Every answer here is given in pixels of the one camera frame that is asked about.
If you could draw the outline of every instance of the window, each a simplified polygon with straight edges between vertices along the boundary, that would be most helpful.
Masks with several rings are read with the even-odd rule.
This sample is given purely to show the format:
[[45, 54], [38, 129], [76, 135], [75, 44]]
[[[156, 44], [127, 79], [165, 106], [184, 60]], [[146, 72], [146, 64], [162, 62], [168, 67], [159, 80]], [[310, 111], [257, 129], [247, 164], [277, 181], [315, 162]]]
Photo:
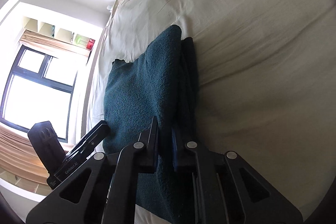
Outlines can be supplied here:
[[67, 142], [76, 75], [72, 62], [22, 46], [3, 93], [0, 121], [24, 132], [50, 121], [59, 140]]

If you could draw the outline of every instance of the dark green towel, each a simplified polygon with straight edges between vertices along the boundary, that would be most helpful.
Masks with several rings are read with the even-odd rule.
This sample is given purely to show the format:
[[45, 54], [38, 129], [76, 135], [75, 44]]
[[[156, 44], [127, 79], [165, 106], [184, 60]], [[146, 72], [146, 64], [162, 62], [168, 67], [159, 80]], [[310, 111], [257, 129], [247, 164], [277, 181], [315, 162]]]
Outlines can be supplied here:
[[157, 172], [139, 174], [136, 203], [173, 224], [194, 223], [192, 178], [173, 170], [171, 127], [177, 121], [194, 136], [197, 91], [193, 40], [181, 41], [176, 25], [163, 31], [134, 63], [116, 60], [105, 91], [104, 116], [110, 127], [103, 144], [107, 154], [136, 142], [152, 117], [157, 117]]

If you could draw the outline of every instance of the black camera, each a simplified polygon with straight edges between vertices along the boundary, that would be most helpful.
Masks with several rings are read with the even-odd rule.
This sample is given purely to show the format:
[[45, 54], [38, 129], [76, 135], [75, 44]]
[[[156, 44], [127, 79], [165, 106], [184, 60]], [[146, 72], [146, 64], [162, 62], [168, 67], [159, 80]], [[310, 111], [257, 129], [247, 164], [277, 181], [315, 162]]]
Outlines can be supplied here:
[[55, 189], [80, 167], [109, 131], [107, 123], [100, 121], [65, 154], [50, 121], [34, 124], [28, 131], [28, 138], [49, 173], [47, 183], [51, 189]]

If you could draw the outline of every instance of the white bed sheet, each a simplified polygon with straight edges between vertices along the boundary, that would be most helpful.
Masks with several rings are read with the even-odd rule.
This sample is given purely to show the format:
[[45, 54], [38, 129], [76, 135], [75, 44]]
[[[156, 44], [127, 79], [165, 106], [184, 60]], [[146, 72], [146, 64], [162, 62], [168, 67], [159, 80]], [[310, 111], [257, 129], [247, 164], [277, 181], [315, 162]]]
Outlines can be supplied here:
[[113, 60], [133, 61], [177, 24], [196, 46], [199, 137], [238, 152], [307, 218], [336, 174], [335, 3], [125, 0], [100, 50], [88, 128], [104, 117]]

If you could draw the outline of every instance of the window pane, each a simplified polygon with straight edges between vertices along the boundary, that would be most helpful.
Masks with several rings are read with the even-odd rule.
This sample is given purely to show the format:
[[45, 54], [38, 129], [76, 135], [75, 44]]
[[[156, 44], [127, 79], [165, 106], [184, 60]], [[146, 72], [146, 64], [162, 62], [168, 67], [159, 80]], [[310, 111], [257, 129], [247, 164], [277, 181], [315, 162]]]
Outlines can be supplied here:
[[77, 70], [78, 66], [74, 62], [53, 57], [48, 66], [45, 78], [67, 85], [73, 85]]
[[4, 118], [25, 128], [31, 128], [37, 122], [50, 121], [57, 136], [65, 138], [70, 96], [70, 93], [14, 75], [7, 94]]
[[38, 73], [44, 59], [44, 54], [25, 50], [21, 57], [19, 67]]

